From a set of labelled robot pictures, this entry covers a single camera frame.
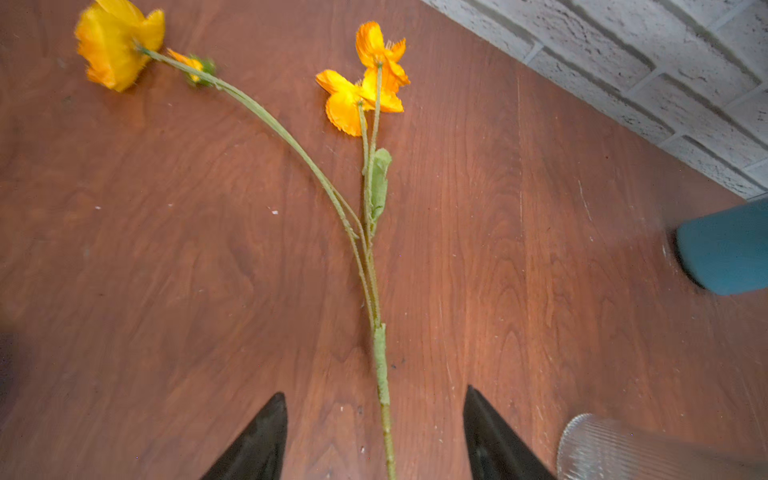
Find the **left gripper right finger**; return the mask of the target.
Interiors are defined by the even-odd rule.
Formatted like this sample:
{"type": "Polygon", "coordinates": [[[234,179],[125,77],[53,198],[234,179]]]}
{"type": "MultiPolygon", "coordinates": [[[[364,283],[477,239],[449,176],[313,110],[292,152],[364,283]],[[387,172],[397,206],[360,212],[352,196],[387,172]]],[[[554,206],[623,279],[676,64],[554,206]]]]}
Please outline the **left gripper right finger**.
{"type": "Polygon", "coordinates": [[[555,480],[556,477],[472,385],[467,386],[463,425],[474,480],[555,480]]]}

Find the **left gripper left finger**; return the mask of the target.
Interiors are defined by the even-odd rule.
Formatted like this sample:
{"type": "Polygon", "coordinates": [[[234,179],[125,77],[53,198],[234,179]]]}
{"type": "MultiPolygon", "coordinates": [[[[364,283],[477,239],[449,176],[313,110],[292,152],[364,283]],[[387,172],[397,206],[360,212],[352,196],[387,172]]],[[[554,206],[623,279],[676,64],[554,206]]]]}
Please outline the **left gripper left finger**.
{"type": "Polygon", "coordinates": [[[283,392],[275,393],[219,456],[201,480],[278,480],[288,433],[283,392]]]}

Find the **clear ribbed glass vase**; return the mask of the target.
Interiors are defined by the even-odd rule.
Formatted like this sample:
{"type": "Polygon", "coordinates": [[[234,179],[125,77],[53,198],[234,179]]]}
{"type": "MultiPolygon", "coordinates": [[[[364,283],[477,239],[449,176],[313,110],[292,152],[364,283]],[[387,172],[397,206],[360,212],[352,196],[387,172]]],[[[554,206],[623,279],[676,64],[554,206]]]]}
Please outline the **clear ribbed glass vase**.
{"type": "Polygon", "coordinates": [[[765,479],[767,463],[703,447],[593,414],[574,417],[557,452],[559,479],[765,479]]]}

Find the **blue ceramic vase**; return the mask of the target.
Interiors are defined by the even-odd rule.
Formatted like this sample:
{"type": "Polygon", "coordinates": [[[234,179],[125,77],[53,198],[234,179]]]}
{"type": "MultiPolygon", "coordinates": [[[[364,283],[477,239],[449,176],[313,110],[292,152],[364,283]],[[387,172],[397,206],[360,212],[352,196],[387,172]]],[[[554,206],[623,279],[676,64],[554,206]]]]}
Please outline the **blue ceramic vase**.
{"type": "Polygon", "coordinates": [[[676,229],[675,246],[688,276],[717,295],[765,289],[767,201],[689,220],[676,229]]]}

